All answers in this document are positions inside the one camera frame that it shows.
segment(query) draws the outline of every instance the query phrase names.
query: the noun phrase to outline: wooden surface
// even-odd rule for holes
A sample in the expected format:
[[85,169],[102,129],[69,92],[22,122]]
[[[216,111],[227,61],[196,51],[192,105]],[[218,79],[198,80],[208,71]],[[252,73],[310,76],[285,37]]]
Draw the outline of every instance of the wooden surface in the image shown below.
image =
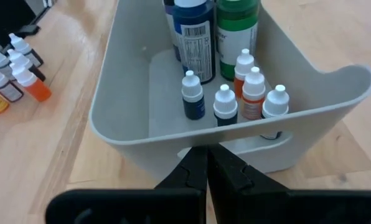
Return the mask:
[[[371,0],[264,5],[318,68],[371,66]],[[115,9],[116,0],[60,0],[28,38],[45,60],[41,70],[54,95],[42,104],[27,96],[0,115],[0,223],[43,223],[46,204],[66,189],[156,184],[87,121]],[[291,188],[371,189],[371,97],[295,167],[269,176]]]

